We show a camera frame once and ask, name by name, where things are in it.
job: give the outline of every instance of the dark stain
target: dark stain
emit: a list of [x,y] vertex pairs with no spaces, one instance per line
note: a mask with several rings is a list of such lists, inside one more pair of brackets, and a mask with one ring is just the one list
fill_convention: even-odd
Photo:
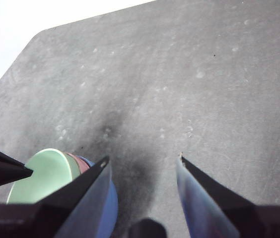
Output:
[[92,139],[73,152],[94,162],[110,156],[119,202],[112,238],[122,237],[129,226],[145,217],[153,200],[157,176],[151,146],[125,139],[122,125],[126,117],[121,111],[106,113],[101,123],[88,132]]

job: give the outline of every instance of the gray table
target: gray table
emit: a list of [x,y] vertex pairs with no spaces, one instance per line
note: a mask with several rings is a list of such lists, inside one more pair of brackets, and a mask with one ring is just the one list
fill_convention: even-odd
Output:
[[0,150],[48,147],[111,156],[116,237],[143,217],[189,236],[180,151],[280,204],[280,1],[158,0],[40,32],[0,80]]

